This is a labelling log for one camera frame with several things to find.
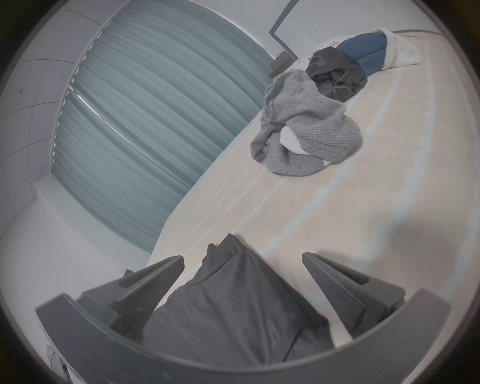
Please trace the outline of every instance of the bedsheet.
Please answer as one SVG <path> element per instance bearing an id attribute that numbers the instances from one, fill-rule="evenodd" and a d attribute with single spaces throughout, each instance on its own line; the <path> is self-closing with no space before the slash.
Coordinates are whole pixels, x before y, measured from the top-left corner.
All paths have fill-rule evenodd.
<path id="1" fill-rule="evenodd" d="M 419 288 L 438 293 L 453 303 L 448 338 L 478 285 L 480 101 L 444 37 L 403 36 L 422 62 L 370 76 L 346 102 L 362 142 L 344 162 L 307 177 L 268 172 L 250 156 L 260 113 L 223 151 L 170 215 L 150 258 L 184 256 L 170 292 L 193 277 L 209 243 L 232 233 L 329 319 L 337 346 L 349 336 L 303 252 L 400 285 L 406 299 Z"/>

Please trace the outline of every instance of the clothing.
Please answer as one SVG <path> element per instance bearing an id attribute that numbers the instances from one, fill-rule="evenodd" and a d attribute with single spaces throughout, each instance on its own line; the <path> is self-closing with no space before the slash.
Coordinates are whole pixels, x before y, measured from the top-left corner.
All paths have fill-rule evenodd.
<path id="1" fill-rule="evenodd" d="M 317 84 L 322 95 L 342 102 L 359 92 L 367 83 L 367 76 L 360 64 L 333 47 L 315 52 L 306 73 Z"/>
<path id="2" fill-rule="evenodd" d="M 265 92 L 261 129 L 250 144 L 251 156 L 270 172 L 290 176 L 318 172 L 325 168 L 324 161 L 341 162 L 360 139 L 358 126 L 344 113 L 345 105 L 321 95 L 305 71 L 281 73 Z M 309 156 L 281 144 L 280 132 L 286 125 Z"/>
<path id="3" fill-rule="evenodd" d="M 381 33 L 387 39 L 385 61 L 382 71 L 405 65 L 420 64 L 421 55 L 416 46 L 385 28 L 378 28 L 373 33 Z"/>
<path id="4" fill-rule="evenodd" d="M 365 75 L 370 76 L 384 66 L 387 39 L 380 33 L 364 33 L 341 42 L 336 48 L 360 64 Z"/>
<path id="5" fill-rule="evenodd" d="M 233 235 L 208 246 L 195 277 L 152 314 L 141 343 L 155 354 L 231 368 L 333 348 L 328 321 Z"/>

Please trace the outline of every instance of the bed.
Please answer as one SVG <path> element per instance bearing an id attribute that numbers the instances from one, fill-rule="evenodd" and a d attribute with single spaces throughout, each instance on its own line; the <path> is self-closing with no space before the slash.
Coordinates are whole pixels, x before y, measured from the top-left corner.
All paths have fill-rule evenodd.
<path id="1" fill-rule="evenodd" d="M 362 143 L 344 162 L 307 177 L 268 172 L 250 156 L 260 113 L 223 151 L 153 250 L 149 264 L 185 259 L 170 292 L 193 277 L 209 243 L 232 233 L 329 319 L 336 346 L 351 339 L 302 265 L 304 252 L 400 285 L 406 299 L 419 288 L 439 294 L 453 307 L 437 343 L 448 339 L 478 285 L 480 101 L 443 36 L 403 36 L 422 62 L 372 75 L 346 102 Z"/>

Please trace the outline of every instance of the curtain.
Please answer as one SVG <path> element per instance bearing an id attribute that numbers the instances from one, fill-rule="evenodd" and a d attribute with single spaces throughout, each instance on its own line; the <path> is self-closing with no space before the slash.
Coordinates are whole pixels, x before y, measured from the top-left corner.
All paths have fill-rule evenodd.
<path id="1" fill-rule="evenodd" d="M 182 197 L 263 106 L 272 58 L 186 0 L 137 0 L 82 61 L 52 171 L 116 233 L 151 251 Z"/>

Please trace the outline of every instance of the folded clothing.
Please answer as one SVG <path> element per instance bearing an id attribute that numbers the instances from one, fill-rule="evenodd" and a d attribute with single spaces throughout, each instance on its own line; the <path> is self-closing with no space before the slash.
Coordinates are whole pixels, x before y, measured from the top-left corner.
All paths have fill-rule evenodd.
<path id="1" fill-rule="evenodd" d="M 305 71 L 322 95 L 342 102 L 358 93 L 367 83 L 360 64 L 333 47 L 315 52 Z"/>
<path id="2" fill-rule="evenodd" d="M 358 126 L 344 113 L 345 105 L 321 95 L 305 71 L 283 72 L 265 92 L 261 129 L 250 144 L 251 156 L 270 172 L 290 176 L 311 175 L 326 163 L 339 163 L 360 140 Z M 286 125 L 307 156 L 282 145 Z"/>
<path id="3" fill-rule="evenodd" d="M 370 76 L 384 66 L 387 39 L 384 34 L 364 33 L 341 42 L 336 48 L 356 60 L 365 75 Z"/>
<path id="4" fill-rule="evenodd" d="M 233 235 L 146 324 L 141 343 L 221 367 L 300 359 L 333 348 L 328 321 Z"/>

